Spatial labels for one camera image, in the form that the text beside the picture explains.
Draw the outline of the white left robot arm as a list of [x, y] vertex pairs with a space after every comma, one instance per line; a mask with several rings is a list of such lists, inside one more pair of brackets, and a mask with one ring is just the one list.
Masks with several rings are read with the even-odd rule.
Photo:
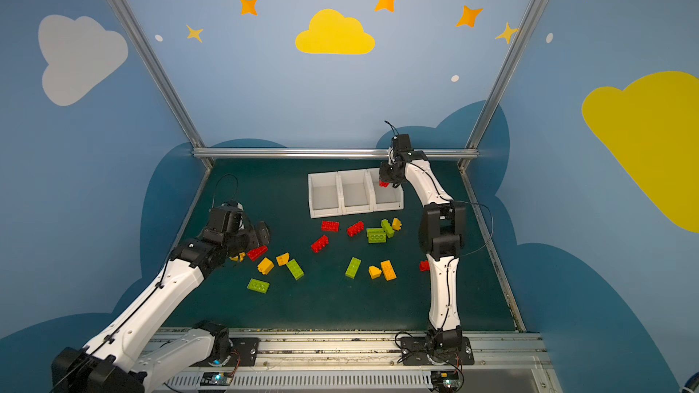
[[66, 348], [51, 365], [54, 392], [151, 392], [182, 370], [223, 367], [233, 355], [229, 329], [202, 321], [151, 356], [142, 352], [172, 312], [229, 258], [269, 245], [265, 222], [250, 221], [231, 200], [209, 211], [196, 238], [181, 242], [156, 278], [81, 349]]

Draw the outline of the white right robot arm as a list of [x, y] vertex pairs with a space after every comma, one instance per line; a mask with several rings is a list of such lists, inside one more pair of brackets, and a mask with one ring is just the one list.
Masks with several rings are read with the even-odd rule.
[[380, 165], [380, 181], [393, 187], [410, 183], [422, 203], [418, 236], [429, 266], [431, 289], [426, 347], [433, 354], [461, 351], [457, 271], [464, 244], [466, 204], [446, 192], [425, 153], [412, 147], [407, 134], [391, 138], [388, 160]]

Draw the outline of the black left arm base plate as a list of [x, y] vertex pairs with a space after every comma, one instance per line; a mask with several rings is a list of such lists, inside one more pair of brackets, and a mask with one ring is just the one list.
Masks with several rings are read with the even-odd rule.
[[229, 345], [223, 353], [213, 353], [206, 360], [194, 364], [199, 368], [225, 368], [235, 369], [241, 367], [253, 367], [256, 364], [260, 340], [258, 338], [229, 338]]

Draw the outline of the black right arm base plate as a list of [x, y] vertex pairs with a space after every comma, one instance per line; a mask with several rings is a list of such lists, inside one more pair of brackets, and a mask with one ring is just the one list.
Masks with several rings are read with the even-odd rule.
[[473, 348], [469, 338], [462, 338], [456, 348], [439, 348], [426, 337], [403, 335], [397, 338], [400, 352], [399, 363], [404, 366], [472, 366], [475, 364]]

